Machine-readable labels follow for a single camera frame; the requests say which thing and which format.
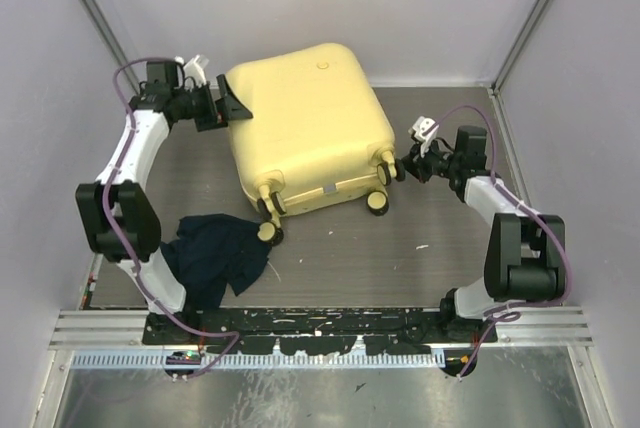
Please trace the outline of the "yellow hard-shell suitcase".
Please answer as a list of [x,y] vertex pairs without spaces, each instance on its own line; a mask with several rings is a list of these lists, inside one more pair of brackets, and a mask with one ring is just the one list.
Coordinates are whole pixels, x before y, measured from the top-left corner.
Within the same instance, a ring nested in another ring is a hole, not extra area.
[[239,64],[219,82],[247,109],[229,124],[241,188],[277,245],[282,220],[364,199],[387,213],[402,181],[393,128],[355,54],[339,43]]

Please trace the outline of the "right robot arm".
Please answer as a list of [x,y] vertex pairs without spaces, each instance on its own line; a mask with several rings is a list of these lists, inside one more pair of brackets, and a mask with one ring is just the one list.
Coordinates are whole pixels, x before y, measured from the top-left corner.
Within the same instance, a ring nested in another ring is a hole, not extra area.
[[441,299],[437,315],[444,338],[459,342],[495,315],[521,306],[559,301],[567,288],[564,221],[519,201],[487,165],[486,129],[461,126],[455,144],[437,136],[438,125],[420,117],[409,129],[413,145],[402,158],[421,183],[445,179],[462,203],[487,223],[489,240],[483,274]]

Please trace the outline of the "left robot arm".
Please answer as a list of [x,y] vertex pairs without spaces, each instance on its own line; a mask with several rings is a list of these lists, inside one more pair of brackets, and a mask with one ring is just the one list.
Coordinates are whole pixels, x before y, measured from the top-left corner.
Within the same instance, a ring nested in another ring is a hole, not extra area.
[[213,98],[208,63],[202,55],[147,57],[118,68],[112,83],[125,110],[122,135],[96,179],[75,191],[90,249],[129,276],[150,312],[167,318],[164,331],[178,344],[219,335],[200,329],[199,318],[184,310],[187,291],[161,253],[161,223],[145,192],[149,174],[178,122],[208,131],[252,116],[226,84]]

